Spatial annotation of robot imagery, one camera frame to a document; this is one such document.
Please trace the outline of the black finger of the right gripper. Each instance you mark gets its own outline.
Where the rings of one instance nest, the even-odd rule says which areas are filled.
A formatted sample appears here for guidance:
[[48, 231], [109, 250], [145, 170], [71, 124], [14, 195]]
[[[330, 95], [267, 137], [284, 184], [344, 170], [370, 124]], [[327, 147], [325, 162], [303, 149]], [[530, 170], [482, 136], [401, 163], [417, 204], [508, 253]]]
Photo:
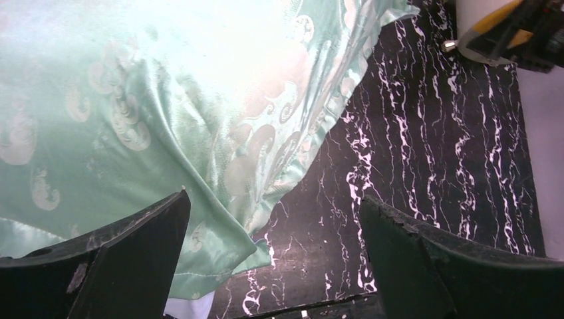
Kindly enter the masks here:
[[461, 1], [460, 53], [533, 72], [563, 67], [562, 1]]

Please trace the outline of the green patterned satin pillowcase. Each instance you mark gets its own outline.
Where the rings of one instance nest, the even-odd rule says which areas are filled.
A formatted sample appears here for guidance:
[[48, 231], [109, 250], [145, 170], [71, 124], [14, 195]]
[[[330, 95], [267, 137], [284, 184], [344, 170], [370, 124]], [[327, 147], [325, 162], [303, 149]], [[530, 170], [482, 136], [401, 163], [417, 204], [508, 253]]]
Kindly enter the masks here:
[[271, 262], [255, 240], [305, 176], [408, 1], [2, 1], [1, 255], [181, 189], [170, 297]]

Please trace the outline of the light blue pillowcase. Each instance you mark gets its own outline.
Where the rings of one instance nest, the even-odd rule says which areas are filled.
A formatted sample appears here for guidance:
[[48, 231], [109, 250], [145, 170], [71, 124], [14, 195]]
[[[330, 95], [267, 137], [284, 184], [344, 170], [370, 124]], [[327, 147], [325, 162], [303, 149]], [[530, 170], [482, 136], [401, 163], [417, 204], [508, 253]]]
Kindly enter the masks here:
[[196, 300], [169, 298], [164, 309], [164, 318], [207, 319], [214, 295], [215, 292], [210, 292]]

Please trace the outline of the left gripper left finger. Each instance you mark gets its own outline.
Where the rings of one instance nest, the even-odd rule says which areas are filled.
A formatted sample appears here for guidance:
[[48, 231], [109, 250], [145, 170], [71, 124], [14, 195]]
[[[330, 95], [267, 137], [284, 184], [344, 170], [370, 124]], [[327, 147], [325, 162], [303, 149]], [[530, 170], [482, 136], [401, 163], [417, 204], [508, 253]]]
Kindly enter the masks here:
[[74, 239], [2, 257], [1, 317], [163, 317], [190, 209], [181, 191]]

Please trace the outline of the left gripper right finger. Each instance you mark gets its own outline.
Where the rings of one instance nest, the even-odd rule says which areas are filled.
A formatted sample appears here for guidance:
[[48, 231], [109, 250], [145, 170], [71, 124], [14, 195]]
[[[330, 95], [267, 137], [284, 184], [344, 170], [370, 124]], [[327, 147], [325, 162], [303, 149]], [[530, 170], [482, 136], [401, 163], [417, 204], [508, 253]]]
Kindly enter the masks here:
[[373, 197], [359, 209], [388, 318], [562, 318], [563, 263], [463, 239]]

